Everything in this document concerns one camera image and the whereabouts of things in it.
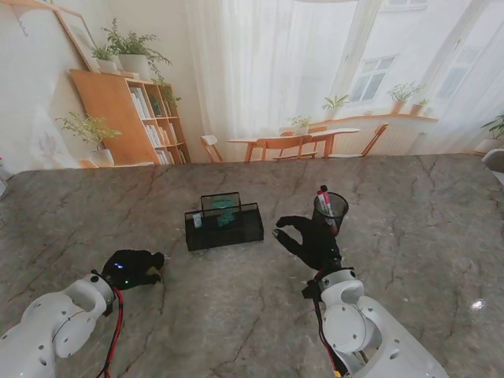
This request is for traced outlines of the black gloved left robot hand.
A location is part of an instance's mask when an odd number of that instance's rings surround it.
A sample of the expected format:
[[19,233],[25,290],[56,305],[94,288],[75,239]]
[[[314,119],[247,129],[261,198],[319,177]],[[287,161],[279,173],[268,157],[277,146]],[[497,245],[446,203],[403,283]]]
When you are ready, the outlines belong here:
[[161,281],[165,256],[148,250],[117,250],[105,263],[101,275],[113,287],[126,291]]

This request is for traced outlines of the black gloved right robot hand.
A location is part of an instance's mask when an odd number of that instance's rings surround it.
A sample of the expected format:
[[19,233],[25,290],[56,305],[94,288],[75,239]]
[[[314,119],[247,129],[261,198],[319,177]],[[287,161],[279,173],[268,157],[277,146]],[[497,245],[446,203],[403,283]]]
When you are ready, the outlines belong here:
[[[282,230],[286,226],[294,227],[301,234],[301,243]],[[272,234],[289,253],[300,258],[311,269],[341,268],[342,257],[335,236],[324,221],[320,223],[300,216],[281,217]]]

